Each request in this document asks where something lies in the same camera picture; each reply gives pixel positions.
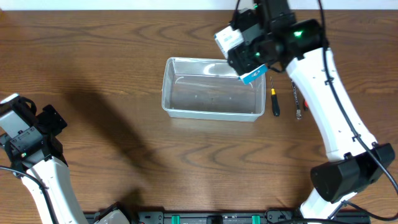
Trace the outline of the white blue cardboard box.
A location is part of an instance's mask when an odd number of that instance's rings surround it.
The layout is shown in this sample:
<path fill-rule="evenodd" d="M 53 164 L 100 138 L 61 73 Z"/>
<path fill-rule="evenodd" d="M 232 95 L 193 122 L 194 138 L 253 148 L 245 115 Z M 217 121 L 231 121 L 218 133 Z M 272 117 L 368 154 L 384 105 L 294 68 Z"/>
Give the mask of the white blue cardboard box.
<path fill-rule="evenodd" d="M 232 49 L 235 46 L 244 43 L 244 39 L 242 33 L 239 29 L 233 30 L 231 26 L 224 28 L 223 30 L 217 32 L 214 35 L 215 42 L 220 48 L 222 54 L 227 60 L 228 64 L 228 50 Z M 238 76 L 238 80 L 241 80 L 245 85 L 252 83 L 254 80 L 257 80 L 261 76 L 265 75 L 268 71 L 266 65 L 261 65 L 257 67 L 253 71 L 246 73 L 244 75 Z"/>

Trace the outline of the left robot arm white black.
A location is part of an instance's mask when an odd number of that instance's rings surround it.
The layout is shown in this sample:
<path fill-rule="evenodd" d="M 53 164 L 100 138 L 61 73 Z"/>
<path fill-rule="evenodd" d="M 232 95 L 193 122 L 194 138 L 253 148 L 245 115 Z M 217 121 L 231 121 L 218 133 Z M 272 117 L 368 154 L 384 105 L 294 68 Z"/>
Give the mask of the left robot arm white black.
<path fill-rule="evenodd" d="M 114 204 L 92 216 L 84 214 L 70 180 L 62 143 L 56 138 L 67 127 L 52 105 L 41 113 L 19 95 L 1 102 L 1 147 L 8 168 L 26 186 L 43 223 L 131 223 L 128 213 Z"/>

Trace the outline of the clear plastic container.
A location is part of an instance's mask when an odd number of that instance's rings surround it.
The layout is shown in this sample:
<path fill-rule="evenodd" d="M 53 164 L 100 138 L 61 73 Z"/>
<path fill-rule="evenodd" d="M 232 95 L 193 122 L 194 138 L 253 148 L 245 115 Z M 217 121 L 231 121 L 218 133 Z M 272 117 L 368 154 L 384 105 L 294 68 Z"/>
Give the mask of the clear plastic container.
<path fill-rule="evenodd" d="M 173 118 L 254 122 L 265 112 L 265 68 L 244 83 L 226 60 L 171 57 L 162 108 Z"/>

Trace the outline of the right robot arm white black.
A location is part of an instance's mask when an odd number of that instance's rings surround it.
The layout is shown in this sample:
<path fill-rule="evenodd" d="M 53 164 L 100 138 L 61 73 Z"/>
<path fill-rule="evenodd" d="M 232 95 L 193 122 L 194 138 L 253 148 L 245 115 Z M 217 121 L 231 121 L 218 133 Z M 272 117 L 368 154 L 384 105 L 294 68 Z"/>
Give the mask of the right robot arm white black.
<path fill-rule="evenodd" d="M 323 138 L 328 160 L 311 170 L 314 188 L 294 223 L 334 223 L 356 194 L 382 175 L 391 178 L 392 146 L 379 144 L 357 114 L 336 70 L 324 20 L 298 21 L 287 1 L 256 1 L 252 9 L 235 10 L 231 27 L 243 41 L 228 50 L 228 63 L 240 75 L 279 63 Z"/>

